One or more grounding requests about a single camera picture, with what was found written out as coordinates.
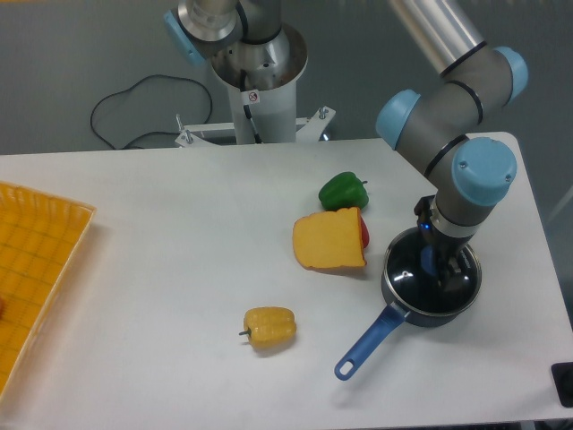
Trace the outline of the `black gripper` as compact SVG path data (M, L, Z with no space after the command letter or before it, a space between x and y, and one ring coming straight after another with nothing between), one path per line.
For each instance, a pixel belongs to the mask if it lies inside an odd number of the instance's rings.
M435 195L422 197L414 207L414 214L425 242L421 251L422 268L427 273L438 273L441 291L466 289L468 278L452 256L457 256L475 234L475 226L460 226L448 220L440 212Z

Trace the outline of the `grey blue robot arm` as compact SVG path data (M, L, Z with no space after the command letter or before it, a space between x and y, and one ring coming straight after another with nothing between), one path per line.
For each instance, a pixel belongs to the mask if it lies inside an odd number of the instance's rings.
M491 48L454 1L395 1L392 9L444 86L424 99L402 90L381 109L379 136L435 187L415 207L421 261L445 288L465 285L455 261L508 192L517 162L503 143L468 130L525 88L523 57ZM227 86L238 143L294 142L295 81L307 63L300 34L278 1L183 1L165 13L192 64L209 62Z

